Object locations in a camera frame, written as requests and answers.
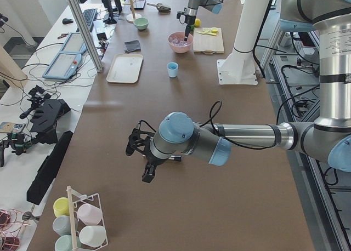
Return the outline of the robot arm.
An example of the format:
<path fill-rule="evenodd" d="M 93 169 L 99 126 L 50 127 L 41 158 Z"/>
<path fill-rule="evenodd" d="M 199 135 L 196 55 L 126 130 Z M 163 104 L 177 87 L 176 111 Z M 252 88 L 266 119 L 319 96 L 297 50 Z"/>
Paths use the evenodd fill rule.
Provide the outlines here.
<path fill-rule="evenodd" d="M 223 1 L 224 0 L 188 0 L 188 5 L 184 8 L 184 10 L 177 13 L 178 19 L 180 19 L 181 16 L 185 17 L 185 41 L 188 40 L 191 26 L 195 25 L 198 8 L 203 7 L 211 13 L 218 14 L 222 9 Z"/>
<path fill-rule="evenodd" d="M 287 32 L 319 33 L 319 116 L 312 122 L 235 125 L 196 123 L 172 112 L 143 143 L 144 182 L 151 182 L 156 167 L 175 152 L 222 166 L 232 145 L 295 150 L 350 171 L 350 0 L 282 0 L 280 26 Z"/>

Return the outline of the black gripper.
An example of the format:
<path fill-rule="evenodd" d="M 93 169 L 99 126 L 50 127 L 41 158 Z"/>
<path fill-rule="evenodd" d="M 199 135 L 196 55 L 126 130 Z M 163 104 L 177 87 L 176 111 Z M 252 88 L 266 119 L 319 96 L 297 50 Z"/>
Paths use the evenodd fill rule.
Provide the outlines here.
<path fill-rule="evenodd" d="M 169 158 L 169 154 L 161 152 L 156 147 L 154 141 L 150 140 L 144 147 L 144 155 L 148 160 L 148 163 L 145 165 L 145 170 L 141 180 L 143 182 L 152 182 L 156 174 L 157 166 L 163 164 Z"/>
<path fill-rule="evenodd" d="M 185 20 L 184 20 L 184 22 L 186 23 L 186 29 L 185 29 L 185 33 L 184 33 L 184 40 L 185 41 L 188 40 L 190 28 L 195 23 L 195 20 L 196 20 L 196 16 L 192 16 L 192 15 L 188 15 L 188 14 L 185 15 Z"/>

